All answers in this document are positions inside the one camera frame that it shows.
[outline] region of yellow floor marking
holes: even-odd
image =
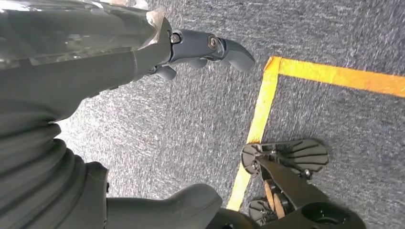
[[[405,77],[281,59],[278,74],[405,97]]]
[[[250,125],[249,134],[247,136],[247,144],[260,143],[265,130],[266,122],[270,112],[270,107],[276,94],[276,86],[278,80],[278,67],[280,66],[280,57],[271,57],[264,70],[262,85],[260,87],[259,97],[257,98],[255,114],[253,116],[252,124]],[[238,173],[236,174],[234,188],[232,195],[229,199],[227,209],[238,211],[245,190],[249,184],[250,174],[243,168],[242,164],[239,166]]]
[[[276,93],[279,74],[405,97],[405,77],[296,61],[281,57],[270,57],[264,69],[255,114],[246,141],[247,144],[261,143],[262,141],[271,104]],[[249,180],[250,175],[240,164],[232,194],[226,207],[227,209],[234,211],[240,209]]]

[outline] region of gray carpet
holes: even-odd
[[[240,73],[223,65],[176,66],[104,92],[61,122],[60,137],[110,169],[111,196],[167,198],[194,183],[226,205],[270,55],[405,75],[405,1],[154,0],[173,27],[211,31],[257,59]],[[405,224],[405,99],[280,76],[265,142],[313,137],[331,162],[313,183],[359,213],[368,228]],[[263,195],[253,179],[245,198]]]

